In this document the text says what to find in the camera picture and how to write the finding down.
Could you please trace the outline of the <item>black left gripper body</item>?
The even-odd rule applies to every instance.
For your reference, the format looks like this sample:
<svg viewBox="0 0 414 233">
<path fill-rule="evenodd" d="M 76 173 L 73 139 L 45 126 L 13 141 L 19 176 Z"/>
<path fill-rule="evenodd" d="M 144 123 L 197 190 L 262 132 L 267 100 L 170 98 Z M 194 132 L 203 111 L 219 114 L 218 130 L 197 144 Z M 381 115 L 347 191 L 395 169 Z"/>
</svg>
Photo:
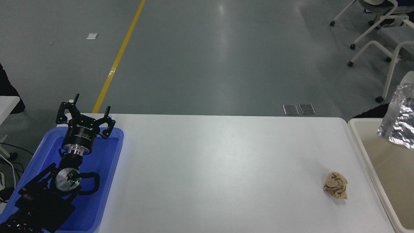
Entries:
<svg viewBox="0 0 414 233">
<path fill-rule="evenodd" d="M 94 124 L 93 118 L 73 118 L 68 122 L 68 130 L 61 147 L 69 151 L 71 145 L 80 145 L 85 152 L 92 152 L 94 142 L 100 128 Z"/>
</svg>

